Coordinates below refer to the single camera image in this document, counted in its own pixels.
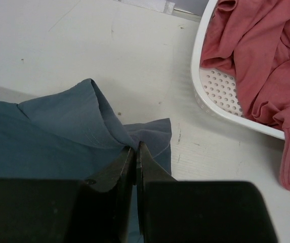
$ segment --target red cloth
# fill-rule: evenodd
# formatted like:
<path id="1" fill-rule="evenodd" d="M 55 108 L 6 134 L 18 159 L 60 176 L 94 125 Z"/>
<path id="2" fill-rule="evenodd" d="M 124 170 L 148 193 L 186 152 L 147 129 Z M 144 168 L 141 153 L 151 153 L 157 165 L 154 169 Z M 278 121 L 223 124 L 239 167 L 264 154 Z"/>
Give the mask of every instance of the red cloth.
<path id="1" fill-rule="evenodd" d="M 245 117 L 284 131 L 280 182 L 290 190 L 290 0 L 220 0 L 201 66 L 235 76 Z"/>

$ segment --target clothing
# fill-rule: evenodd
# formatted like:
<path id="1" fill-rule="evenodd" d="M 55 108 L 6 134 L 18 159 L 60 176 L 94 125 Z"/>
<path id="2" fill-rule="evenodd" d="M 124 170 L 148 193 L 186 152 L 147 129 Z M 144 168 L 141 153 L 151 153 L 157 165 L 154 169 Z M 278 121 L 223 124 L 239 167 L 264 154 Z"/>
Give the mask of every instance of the clothing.
<path id="1" fill-rule="evenodd" d="M 56 95 L 0 101 L 0 177 L 83 180 L 140 141 L 171 173 L 171 135 L 169 119 L 123 126 L 87 79 Z M 142 242 L 135 188 L 132 197 L 129 242 Z"/>
<path id="2" fill-rule="evenodd" d="M 246 118 L 284 131 L 280 182 L 290 190 L 290 0 L 220 0 L 201 66 L 236 77 Z"/>

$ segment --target table surface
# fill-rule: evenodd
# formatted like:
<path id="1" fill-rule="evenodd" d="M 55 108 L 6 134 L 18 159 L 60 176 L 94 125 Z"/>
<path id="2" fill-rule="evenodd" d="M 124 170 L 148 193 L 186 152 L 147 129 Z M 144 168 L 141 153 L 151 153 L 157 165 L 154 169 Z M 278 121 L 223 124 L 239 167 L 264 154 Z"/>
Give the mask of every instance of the table surface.
<path id="1" fill-rule="evenodd" d="M 0 1 L 0 100 L 91 77 L 123 124 L 171 118 L 176 179 L 253 182 L 280 241 L 290 242 L 290 192 L 278 183 L 284 142 L 198 107 L 190 75 L 198 25 L 112 0 Z"/>

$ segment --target blue cloth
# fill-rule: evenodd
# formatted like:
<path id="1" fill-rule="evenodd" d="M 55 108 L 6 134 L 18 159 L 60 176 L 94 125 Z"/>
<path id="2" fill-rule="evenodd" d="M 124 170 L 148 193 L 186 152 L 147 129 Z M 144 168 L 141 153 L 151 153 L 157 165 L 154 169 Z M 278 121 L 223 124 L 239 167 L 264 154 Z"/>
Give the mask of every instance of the blue cloth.
<path id="1" fill-rule="evenodd" d="M 169 119 L 123 126 L 95 82 L 86 79 L 20 104 L 0 101 L 0 177 L 85 179 L 140 141 L 170 173 L 171 135 Z M 143 242 L 135 188 L 132 199 L 129 242 Z"/>

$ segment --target white laundry basket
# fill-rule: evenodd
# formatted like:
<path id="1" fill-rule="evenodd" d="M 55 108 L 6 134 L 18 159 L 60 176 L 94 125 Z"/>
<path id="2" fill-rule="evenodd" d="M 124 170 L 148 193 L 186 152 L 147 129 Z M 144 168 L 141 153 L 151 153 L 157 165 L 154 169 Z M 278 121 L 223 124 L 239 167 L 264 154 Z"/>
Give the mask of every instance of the white laundry basket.
<path id="1" fill-rule="evenodd" d="M 200 68 L 203 41 L 218 0 L 209 0 L 196 35 L 191 74 L 194 92 L 199 106 L 212 116 L 227 119 L 236 124 L 270 136 L 284 139 L 284 132 L 256 123 L 243 117 L 236 95 L 236 79 L 216 69 Z"/>

